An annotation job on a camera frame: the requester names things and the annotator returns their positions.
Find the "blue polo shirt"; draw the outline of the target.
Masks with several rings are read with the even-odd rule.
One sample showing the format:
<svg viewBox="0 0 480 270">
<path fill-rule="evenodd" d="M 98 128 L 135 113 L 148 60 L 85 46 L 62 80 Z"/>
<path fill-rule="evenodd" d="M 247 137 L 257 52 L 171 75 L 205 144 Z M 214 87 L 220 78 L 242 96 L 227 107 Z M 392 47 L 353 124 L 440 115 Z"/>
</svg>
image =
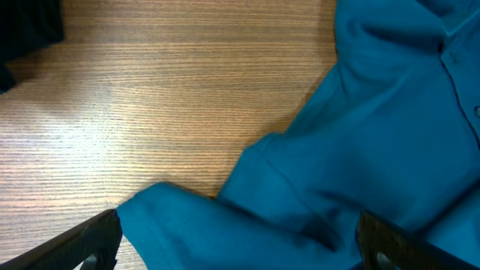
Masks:
<svg viewBox="0 0 480 270">
<path fill-rule="evenodd" d="M 356 269 L 368 210 L 479 264 L 479 2 L 339 1 L 337 64 L 214 199 L 118 207 L 150 269 Z"/>
</svg>

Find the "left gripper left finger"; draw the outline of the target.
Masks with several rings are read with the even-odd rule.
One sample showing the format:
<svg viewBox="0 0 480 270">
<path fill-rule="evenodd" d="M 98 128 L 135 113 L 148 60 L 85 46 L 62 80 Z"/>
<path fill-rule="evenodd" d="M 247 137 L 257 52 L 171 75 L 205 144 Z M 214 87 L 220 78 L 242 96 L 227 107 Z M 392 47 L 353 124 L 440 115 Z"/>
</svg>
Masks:
<svg viewBox="0 0 480 270">
<path fill-rule="evenodd" d="M 1 264 L 1 270 L 113 270 L 122 240 L 115 209 L 108 209 L 61 235 Z"/>
</svg>

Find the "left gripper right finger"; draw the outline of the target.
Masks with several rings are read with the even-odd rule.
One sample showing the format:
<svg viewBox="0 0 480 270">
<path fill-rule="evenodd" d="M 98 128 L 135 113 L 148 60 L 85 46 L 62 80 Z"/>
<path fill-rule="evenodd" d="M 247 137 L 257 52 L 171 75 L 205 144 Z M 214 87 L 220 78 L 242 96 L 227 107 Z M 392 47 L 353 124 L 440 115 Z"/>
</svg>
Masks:
<svg viewBox="0 0 480 270">
<path fill-rule="evenodd" d="M 361 213 L 355 237 L 364 270 L 479 270 L 369 211 Z"/>
</svg>

